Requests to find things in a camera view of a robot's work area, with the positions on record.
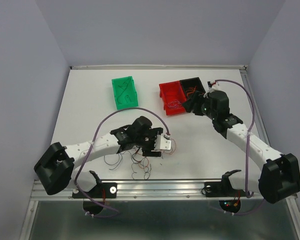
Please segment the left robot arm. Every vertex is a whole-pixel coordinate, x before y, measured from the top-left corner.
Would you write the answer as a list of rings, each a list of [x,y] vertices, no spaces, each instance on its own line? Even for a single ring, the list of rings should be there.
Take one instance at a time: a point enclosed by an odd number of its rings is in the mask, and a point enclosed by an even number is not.
[[[170,150],[171,140],[163,134],[163,128],[152,127],[152,122],[138,117],[132,124],[114,129],[95,140],[63,146],[51,144],[34,166],[45,192],[55,195],[64,189],[81,189],[90,197],[101,193],[100,179],[83,166],[98,158],[129,151],[134,147],[142,150],[144,157],[160,157]]]

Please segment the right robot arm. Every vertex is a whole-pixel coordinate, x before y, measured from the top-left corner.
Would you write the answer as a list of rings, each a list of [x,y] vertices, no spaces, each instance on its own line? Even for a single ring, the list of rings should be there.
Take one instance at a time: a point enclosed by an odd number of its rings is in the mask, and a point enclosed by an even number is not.
[[[224,91],[215,90],[206,95],[196,91],[183,104],[186,112],[206,116],[213,128],[226,140],[253,160],[260,173],[235,169],[222,175],[218,190],[224,196],[236,191],[257,193],[271,204],[300,192],[300,168],[296,156],[283,154],[270,147],[247,128],[243,121],[230,112],[229,98]]]

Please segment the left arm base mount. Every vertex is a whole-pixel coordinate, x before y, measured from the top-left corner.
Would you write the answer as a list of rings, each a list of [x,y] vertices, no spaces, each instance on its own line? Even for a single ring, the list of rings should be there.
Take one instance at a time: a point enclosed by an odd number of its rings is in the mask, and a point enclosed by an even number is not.
[[[85,193],[94,199],[101,199],[103,193],[105,193],[106,199],[115,199],[117,197],[118,184],[116,182],[102,182],[102,183],[78,183],[82,190],[88,190]],[[67,187],[67,190],[72,191],[72,197],[74,199],[86,199],[87,197],[78,189],[78,187],[71,182]]]

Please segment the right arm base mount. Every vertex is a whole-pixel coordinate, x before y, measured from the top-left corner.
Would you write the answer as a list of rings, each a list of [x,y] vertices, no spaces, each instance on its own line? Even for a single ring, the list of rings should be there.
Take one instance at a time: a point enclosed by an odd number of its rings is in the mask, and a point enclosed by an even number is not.
[[[234,189],[229,180],[229,177],[231,177],[236,173],[241,173],[241,172],[242,171],[239,169],[227,171],[221,176],[221,180],[206,181],[204,183],[203,188],[201,189],[201,193],[207,198],[235,197],[238,194],[244,196],[245,195],[244,189],[243,188]]]

